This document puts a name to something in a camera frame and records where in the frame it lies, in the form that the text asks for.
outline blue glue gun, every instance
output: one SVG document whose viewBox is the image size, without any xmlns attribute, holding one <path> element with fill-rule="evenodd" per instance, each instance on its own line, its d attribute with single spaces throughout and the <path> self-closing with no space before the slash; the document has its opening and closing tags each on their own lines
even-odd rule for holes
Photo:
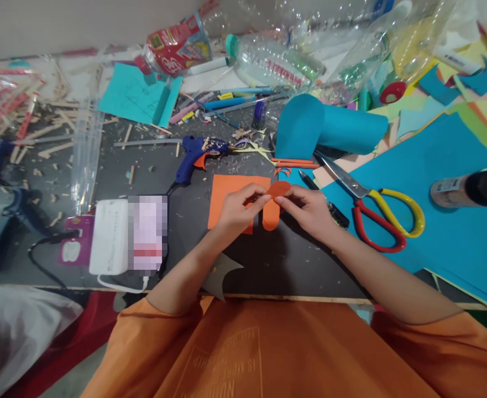
<svg viewBox="0 0 487 398">
<path fill-rule="evenodd" d="M 28 192 L 21 188 L 14 188 L 12 192 L 14 195 L 13 202 L 2 211 L 2 223 L 0 225 L 0 267 L 17 225 L 24 223 L 32 231 L 41 234 L 43 237 L 52 236 L 51 230 L 39 218 L 33 206 L 28 203 Z"/>
<path fill-rule="evenodd" d="M 186 157 L 182 161 L 177 174 L 175 175 L 174 185 L 189 185 L 192 177 L 195 162 L 207 155 L 217 156 L 226 154 L 229 151 L 228 143 L 217 138 L 210 138 L 205 145 L 205 137 L 194 138 L 187 135 L 182 139 L 182 147 L 186 150 Z"/>
</svg>

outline scissor blade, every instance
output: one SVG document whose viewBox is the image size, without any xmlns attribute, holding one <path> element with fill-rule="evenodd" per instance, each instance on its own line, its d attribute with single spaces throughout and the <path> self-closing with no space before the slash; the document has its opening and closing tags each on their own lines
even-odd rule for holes
<svg viewBox="0 0 487 398">
<path fill-rule="evenodd" d="M 350 174 L 344 171 L 341 167 L 335 164 L 332 161 L 329 161 L 326 156 L 324 156 L 318 150 L 315 151 L 313 154 L 317 162 L 324 167 L 329 173 L 332 173 L 337 177 L 339 182 L 347 189 L 347 191 L 353 196 L 358 199 L 361 199 L 367 196 L 370 192 L 367 188 L 363 185 L 358 183 L 355 179 L 353 179 Z"/>
</svg>

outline scissor handle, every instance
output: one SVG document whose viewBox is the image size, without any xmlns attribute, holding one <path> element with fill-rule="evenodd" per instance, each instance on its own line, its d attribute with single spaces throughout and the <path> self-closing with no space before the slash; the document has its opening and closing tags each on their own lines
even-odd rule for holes
<svg viewBox="0 0 487 398">
<path fill-rule="evenodd" d="M 409 207 L 409 209 L 411 209 L 415 219 L 415 224 L 413 225 L 413 229 L 411 231 L 407 231 L 404 227 L 402 227 L 402 224 L 400 224 L 396 216 L 393 214 L 391 208 L 381 195 L 395 197 L 401 200 Z M 398 229 L 398 231 L 400 231 L 406 238 L 418 238 L 420 235 L 422 235 L 424 229 L 426 228 L 426 217 L 424 216 L 422 208 L 417 202 L 415 202 L 413 198 L 402 192 L 388 190 L 385 188 L 380 189 L 379 191 L 370 190 L 369 196 L 378 204 L 378 207 L 381 209 L 387 220 L 389 220 L 389 222 L 395 226 L 396 229 Z"/>
<path fill-rule="evenodd" d="M 405 246 L 407 246 L 407 241 L 405 239 L 405 236 L 400 231 L 398 231 L 397 228 L 395 228 L 385 218 L 379 216 L 367 206 L 365 206 L 362 199 L 355 201 L 354 204 L 355 206 L 352 209 L 352 212 L 354 213 L 355 231 L 358 233 L 358 236 L 361 238 L 362 241 L 364 241 L 373 249 L 376 249 L 377 251 L 382 253 L 398 253 L 405 249 Z M 372 240 L 370 240 L 365 232 L 365 227 L 363 226 L 362 214 L 365 214 L 367 217 L 369 217 L 371 220 L 373 220 L 378 225 L 382 226 L 387 232 L 389 232 L 396 239 L 396 244 L 393 247 L 386 248 L 377 245 Z"/>
</svg>

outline scissors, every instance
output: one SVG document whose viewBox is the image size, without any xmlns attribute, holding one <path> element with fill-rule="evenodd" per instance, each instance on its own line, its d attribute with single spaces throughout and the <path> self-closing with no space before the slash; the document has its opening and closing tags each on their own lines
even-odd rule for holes
<svg viewBox="0 0 487 398">
<path fill-rule="evenodd" d="M 417 238 L 424 232 L 424 229 L 426 228 L 426 217 L 424 216 L 422 208 L 411 197 L 407 196 L 404 193 L 388 190 L 385 188 L 379 191 L 367 189 L 363 185 L 358 183 L 355 179 L 353 179 L 337 164 L 328 161 L 326 157 L 319 151 L 315 151 L 314 155 L 317 162 L 321 166 L 323 166 L 329 173 L 335 175 L 337 179 L 341 182 L 343 187 L 347 190 L 347 192 L 349 192 L 354 197 L 353 213 L 355 230 L 358 233 L 358 236 L 366 244 L 382 253 L 398 253 L 402 251 L 407 245 L 407 241 L 405 239 L 406 237 Z M 383 199 L 382 195 L 395 197 L 404 202 L 411 209 L 411 212 L 413 213 L 413 216 L 415 218 L 415 224 L 411 231 L 407 231 L 400 224 L 387 202 L 385 202 L 385 200 Z M 363 203 L 363 198 L 365 196 L 370 196 L 372 199 L 374 199 L 387 220 L 370 210 L 367 206 L 365 206 L 365 204 Z M 391 248 L 386 248 L 372 242 L 372 240 L 370 240 L 367 236 L 365 228 L 363 227 L 362 214 L 365 214 L 367 217 L 371 218 L 377 224 L 386 229 L 392 236 L 394 236 L 394 238 L 396 239 L 396 244 Z"/>
</svg>

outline white cable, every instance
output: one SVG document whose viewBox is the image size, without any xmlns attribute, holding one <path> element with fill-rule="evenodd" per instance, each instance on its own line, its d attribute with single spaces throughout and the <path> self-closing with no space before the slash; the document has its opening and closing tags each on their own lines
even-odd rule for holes
<svg viewBox="0 0 487 398">
<path fill-rule="evenodd" d="M 103 282 L 101 280 L 101 275 L 98 275 L 98 282 L 100 284 L 102 284 L 103 286 L 110 287 L 111 289 L 116 289 L 116 290 L 123 291 L 123 292 L 126 292 L 126 293 L 143 293 L 144 290 L 148 287 L 148 281 L 149 281 L 149 277 L 148 276 L 145 276 L 144 277 L 144 286 L 142 287 L 142 289 L 131 289 L 130 287 L 125 287 L 125 286 L 120 286 L 120 285 L 114 285 L 114 284 L 110 284 L 110 283 L 107 283 L 107 282 Z"/>
</svg>

